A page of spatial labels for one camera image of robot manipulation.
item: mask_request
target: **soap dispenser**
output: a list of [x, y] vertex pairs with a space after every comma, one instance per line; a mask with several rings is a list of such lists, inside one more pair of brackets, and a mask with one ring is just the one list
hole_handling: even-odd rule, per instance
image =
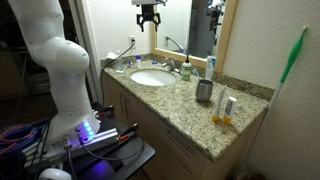
[[191, 75], [191, 63], [189, 61], [189, 55], [187, 55], [187, 59], [184, 63], [182, 63], [181, 67], [181, 79], [184, 81], [189, 81]]

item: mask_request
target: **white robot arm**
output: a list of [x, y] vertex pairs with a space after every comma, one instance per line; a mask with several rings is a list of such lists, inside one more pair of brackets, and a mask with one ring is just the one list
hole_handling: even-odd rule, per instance
[[51, 120], [46, 156], [62, 149], [63, 135], [70, 135], [73, 146], [80, 145], [79, 131], [90, 141], [100, 125], [96, 120], [85, 87], [88, 53], [67, 41], [63, 13], [58, 0], [9, 0], [33, 60], [49, 73], [51, 94], [58, 109]]

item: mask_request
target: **cabinet drawer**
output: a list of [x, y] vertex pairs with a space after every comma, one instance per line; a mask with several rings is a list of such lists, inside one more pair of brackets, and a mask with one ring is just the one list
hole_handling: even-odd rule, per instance
[[186, 164], [180, 164], [164, 147], [160, 146], [161, 180], [201, 180], [203, 174]]
[[160, 122], [160, 145], [178, 162], [189, 162], [200, 172], [205, 173], [209, 160], [162, 121]]

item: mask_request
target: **bathroom vanity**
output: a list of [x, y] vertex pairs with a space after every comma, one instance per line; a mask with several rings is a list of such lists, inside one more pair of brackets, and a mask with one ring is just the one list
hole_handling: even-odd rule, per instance
[[[142, 61], [142, 69], [168, 71], [159, 64]], [[227, 179], [241, 164], [254, 133], [266, 112], [268, 102], [227, 88], [220, 117], [229, 96], [238, 100], [232, 125], [211, 121], [221, 84], [214, 84], [211, 101], [198, 103], [198, 78], [166, 86], [147, 86], [130, 76], [138, 71], [127, 68], [123, 74], [106, 68], [103, 75], [105, 105], [114, 105], [116, 117], [127, 125], [138, 123], [141, 136], [155, 151], [144, 166], [150, 179]]]

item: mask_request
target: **granite countertop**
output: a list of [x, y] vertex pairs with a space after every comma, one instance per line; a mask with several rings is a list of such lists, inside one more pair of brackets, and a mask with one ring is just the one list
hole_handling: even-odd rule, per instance
[[[153, 65], [150, 60], [142, 61], [142, 69], [167, 71], [160, 64]], [[196, 76], [192, 75], [190, 81], [183, 81], [178, 73], [172, 72], [177, 78], [174, 84], [153, 87], [138, 84], [130, 79], [137, 70], [127, 68], [123, 74], [118, 74], [114, 69], [106, 68], [105, 72], [148, 105], [162, 120], [171, 124], [213, 162], [218, 161], [239, 135], [261, 117], [268, 105], [265, 100], [227, 88], [220, 117], [223, 116], [228, 97], [235, 97], [238, 104], [232, 125], [226, 125], [221, 120], [215, 123], [211, 121], [211, 113], [223, 85], [215, 83], [210, 102], [198, 103], [195, 97], [198, 80]]]

